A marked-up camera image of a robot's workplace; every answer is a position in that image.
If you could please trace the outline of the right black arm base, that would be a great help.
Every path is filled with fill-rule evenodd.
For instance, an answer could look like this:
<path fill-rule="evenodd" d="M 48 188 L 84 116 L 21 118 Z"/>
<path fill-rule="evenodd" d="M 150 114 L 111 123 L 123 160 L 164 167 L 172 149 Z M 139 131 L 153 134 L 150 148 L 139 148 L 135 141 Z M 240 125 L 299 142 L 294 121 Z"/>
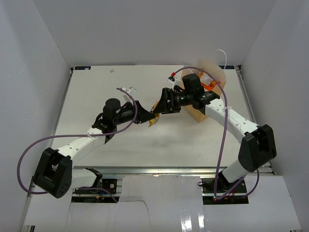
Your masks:
<path fill-rule="evenodd" d="M 202 187 L 203 193 L 214 193 L 214 178 L 202 178 L 201 181 L 198 182 L 198 186 Z M 236 181 L 233 183 L 224 183 L 220 180 L 217 182 L 217 193 L 225 193 L 230 190 Z M 246 193 L 247 188 L 244 180 L 242 180 L 235 188 L 233 188 L 232 193 Z"/>

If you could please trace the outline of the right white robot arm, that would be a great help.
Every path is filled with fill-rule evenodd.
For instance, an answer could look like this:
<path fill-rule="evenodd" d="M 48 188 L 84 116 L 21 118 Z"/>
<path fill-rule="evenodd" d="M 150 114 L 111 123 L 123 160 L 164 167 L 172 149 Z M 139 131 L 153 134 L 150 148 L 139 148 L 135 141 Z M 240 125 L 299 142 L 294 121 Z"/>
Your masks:
<path fill-rule="evenodd" d="M 277 155 L 273 129 L 259 126 L 229 109 L 220 96 L 205 91 L 195 73 L 182 78 L 183 87 L 164 88 L 154 114 L 178 113 L 183 106 L 192 106 L 224 126 L 240 143 L 238 158 L 218 174 L 218 188 L 225 193 L 235 188 L 241 177 L 259 169 Z"/>

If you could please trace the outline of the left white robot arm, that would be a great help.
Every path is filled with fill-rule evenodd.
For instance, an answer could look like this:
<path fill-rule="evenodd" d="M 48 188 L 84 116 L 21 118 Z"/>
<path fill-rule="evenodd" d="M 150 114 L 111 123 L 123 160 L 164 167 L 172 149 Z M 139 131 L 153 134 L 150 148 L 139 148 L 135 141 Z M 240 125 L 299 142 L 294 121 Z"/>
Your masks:
<path fill-rule="evenodd" d="M 94 149 L 111 140 L 118 125 L 129 121 L 140 124 L 154 118 L 155 115 L 145 110 L 138 101 L 121 105 L 118 99 L 108 99 L 102 113 L 84 137 L 58 149 L 49 147 L 43 151 L 33 177 L 34 184 L 57 199 L 69 189 L 87 188 L 92 193 L 100 191 L 100 172 L 91 168 L 73 170 L 74 166 Z"/>

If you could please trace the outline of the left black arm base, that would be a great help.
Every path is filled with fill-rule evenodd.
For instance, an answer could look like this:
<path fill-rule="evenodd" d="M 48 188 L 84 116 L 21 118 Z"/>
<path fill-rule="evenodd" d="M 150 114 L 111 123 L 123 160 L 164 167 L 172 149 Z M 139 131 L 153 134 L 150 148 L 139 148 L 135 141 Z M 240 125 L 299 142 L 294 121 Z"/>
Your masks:
<path fill-rule="evenodd" d="M 98 183 L 98 187 L 106 189 L 111 194 L 115 194 L 117 189 L 117 179 L 101 179 Z"/>

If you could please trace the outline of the orange white snack bag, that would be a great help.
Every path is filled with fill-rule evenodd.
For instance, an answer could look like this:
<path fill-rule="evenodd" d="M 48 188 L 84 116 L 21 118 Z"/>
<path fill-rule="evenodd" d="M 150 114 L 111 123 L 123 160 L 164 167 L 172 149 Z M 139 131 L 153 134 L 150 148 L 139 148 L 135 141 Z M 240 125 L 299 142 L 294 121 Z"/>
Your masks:
<path fill-rule="evenodd" d="M 198 77 L 200 78 L 201 85 L 207 91 L 213 90 L 217 85 L 217 83 L 205 72 L 200 71 Z"/>

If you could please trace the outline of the yellow M&M's packet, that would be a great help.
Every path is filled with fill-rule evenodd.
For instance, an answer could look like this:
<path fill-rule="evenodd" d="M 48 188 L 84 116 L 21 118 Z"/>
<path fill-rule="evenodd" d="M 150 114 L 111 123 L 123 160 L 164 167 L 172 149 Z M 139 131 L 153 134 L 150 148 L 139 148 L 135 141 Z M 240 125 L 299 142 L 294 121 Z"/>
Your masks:
<path fill-rule="evenodd" d="M 153 111 L 157 107 L 157 105 L 158 105 L 158 101 L 152 106 L 150 113 L 154 114 Z M 160 114 L 154 114 L 154 118 L 149 120 L 149 126 L 148 127 L 155 125 L 158 122 L 159 118 L 160 118 Z"/>

